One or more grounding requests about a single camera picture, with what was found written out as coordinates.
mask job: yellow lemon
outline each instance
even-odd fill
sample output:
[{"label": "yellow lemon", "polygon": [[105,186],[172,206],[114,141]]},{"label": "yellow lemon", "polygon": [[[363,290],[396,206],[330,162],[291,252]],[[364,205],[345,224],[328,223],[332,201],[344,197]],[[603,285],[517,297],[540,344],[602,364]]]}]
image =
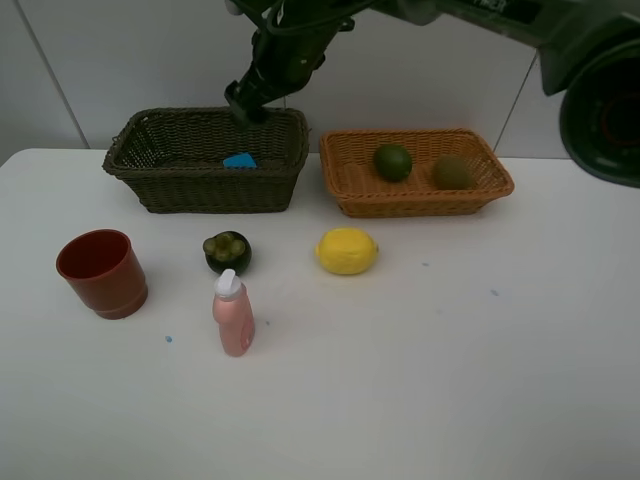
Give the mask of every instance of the yellow lemon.
[{"label": "yellow lemon", "polygon": [[355,275],[373,265],[378,245],[364,230],[336,228],[324,234],[316,246],[316,256],[331,273]]}]

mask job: plastic bottle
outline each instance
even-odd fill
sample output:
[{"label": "plastic bottle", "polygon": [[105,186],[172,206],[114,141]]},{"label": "plastic bottle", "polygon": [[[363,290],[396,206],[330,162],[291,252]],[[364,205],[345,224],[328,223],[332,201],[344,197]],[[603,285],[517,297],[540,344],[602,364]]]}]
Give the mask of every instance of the plastic bottle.
[{"label": "plastic bottle", "polygon": [[215,284],[213,318],[220,324],[220,340],[227,355],[240,357],[249,349],[255,333],[247,287],[227,269]]}]

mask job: red cup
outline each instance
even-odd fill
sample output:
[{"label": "red cup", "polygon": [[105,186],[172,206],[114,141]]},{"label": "red cup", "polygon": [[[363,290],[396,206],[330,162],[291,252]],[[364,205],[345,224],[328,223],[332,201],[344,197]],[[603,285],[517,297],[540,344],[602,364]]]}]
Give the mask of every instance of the red cup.
[{"label": "red cup", "polygon": [[58,254],[56,269],[102,318],[128,317],[147,299],[144,272],[131,240],[117,230],[95,230],[72,240]]}]

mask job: table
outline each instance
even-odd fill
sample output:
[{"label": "table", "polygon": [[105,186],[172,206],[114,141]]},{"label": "table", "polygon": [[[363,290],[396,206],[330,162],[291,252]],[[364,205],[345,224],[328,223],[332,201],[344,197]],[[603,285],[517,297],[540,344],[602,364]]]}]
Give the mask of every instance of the table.
[{"label": "table", "polygon": [[[354,220],[312,155],[287,212],[155,215],[103,155],[0,169],[0,478],[640,477],[640,190],[506,159],[515,193],[477,215]],[[341,225],[378,241],[370,272],[315,263]],[[147,274],[126,320],[55,271],[97,228],[126,232]],[[223,230],[254,247],[240,359],[201,252]]]}]

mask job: blue object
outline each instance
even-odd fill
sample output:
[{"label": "blue object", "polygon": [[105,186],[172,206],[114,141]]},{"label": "blue object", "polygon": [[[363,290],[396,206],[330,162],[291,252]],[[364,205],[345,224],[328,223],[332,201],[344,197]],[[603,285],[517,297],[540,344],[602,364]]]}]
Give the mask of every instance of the blue object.
[{"label": "blue object", "polygon": [[225,158],[222,164],[227,168],[257,168],[253,157],[248,153],[240,153],[233,157]]}]

